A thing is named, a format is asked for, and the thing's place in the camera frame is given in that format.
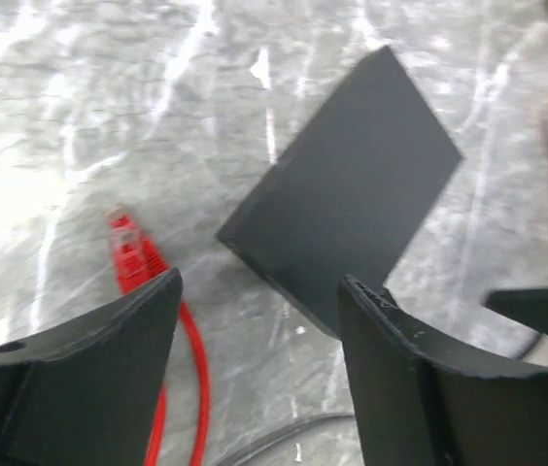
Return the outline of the black network switch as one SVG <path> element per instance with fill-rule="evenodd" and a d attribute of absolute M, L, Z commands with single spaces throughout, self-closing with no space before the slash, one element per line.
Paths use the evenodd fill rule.
<path fill-rule="evenodd" d="M 361 59 L 218 240 L 327 335 L 337 285 L 380 287 L 462 155 L 388 47 Z"/>

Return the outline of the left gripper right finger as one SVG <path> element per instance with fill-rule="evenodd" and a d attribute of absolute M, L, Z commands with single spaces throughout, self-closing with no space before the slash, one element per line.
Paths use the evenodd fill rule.
<path fill-rule="evenodd" d="M 367 465 L 548 465 L 548 366 L 459 341 L 345 277 L 338 309 Z"/>

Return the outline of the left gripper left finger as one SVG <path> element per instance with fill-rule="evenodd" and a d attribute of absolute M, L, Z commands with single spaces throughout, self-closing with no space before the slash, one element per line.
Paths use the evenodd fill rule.
<path fill-rule="evenodd" d="M 182 298 L 167 271 L 0 346 L 0 465 L 140 465 Z"/>

